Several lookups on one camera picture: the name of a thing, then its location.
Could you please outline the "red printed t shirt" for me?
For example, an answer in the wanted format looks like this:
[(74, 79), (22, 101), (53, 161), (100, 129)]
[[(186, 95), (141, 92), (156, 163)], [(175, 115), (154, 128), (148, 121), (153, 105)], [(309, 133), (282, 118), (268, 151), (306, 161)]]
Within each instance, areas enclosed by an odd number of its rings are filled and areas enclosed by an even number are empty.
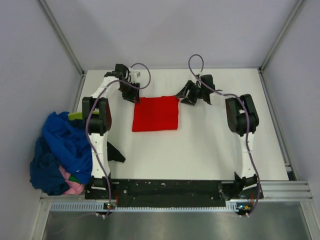
[(177, 130), (179, 102), (175, 96), (141, 97), (134, 105), (133, 132)]

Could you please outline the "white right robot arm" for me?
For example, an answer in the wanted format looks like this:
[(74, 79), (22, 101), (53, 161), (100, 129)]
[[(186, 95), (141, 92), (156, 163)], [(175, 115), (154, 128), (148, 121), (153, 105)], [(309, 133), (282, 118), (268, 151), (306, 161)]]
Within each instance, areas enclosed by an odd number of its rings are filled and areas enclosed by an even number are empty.
[(245, 198), (253, 188), (260, 188), (260, 176), (253, 161), (253, 139), (260, 120), (250, 94), (237, 96), (217, 90), (213, 76), (197, 75), (197, 81), (188, 80), (175, 95), (181, 103), (194, 106), (197, 100), (209, 105), (219, 106), (226, 111), (229, 130), (237, 140), (236, 168), (234, 172), (233, 192), (239, 198)]

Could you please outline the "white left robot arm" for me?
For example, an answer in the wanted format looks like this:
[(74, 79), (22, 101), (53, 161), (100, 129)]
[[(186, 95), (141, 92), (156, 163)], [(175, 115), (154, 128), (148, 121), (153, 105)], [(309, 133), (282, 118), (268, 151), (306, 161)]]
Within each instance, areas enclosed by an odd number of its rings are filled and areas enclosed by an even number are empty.
[(82, 98), (82, 119), (92, 152), (92, 171), (88, 186), (102, 198), (109, 198), (114, 187), (109, 183), (109, 161), (123, 163), (126, 158), (107, 141), (112, 126), (109, 97), (120, 91), (122, 98), (132, 103), (140, 102), (140, 72), (117, 63), (115, 69), (103, 76), (102, 83), (91, 96)]

